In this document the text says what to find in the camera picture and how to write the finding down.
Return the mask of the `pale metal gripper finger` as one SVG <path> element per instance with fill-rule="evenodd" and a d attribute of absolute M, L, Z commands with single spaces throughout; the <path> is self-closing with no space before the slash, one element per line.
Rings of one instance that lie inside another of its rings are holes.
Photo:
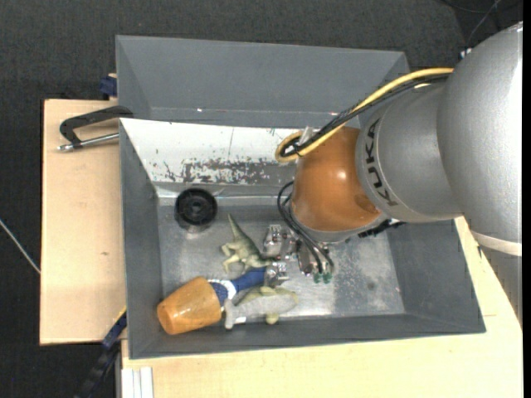
<path fill-rule="evenodd" d="M 297 237 L 288 227 L 269 225 L 262 242 L 261 256 L 264 259 L 287 260 L 297 251 Z"/>
<path fill-rule="evenodd" d="M 287 272 L 287 264 L 274 262 L 265 267 L 264 285 L 269 287 L 278 287 L 290 279 Z"/>

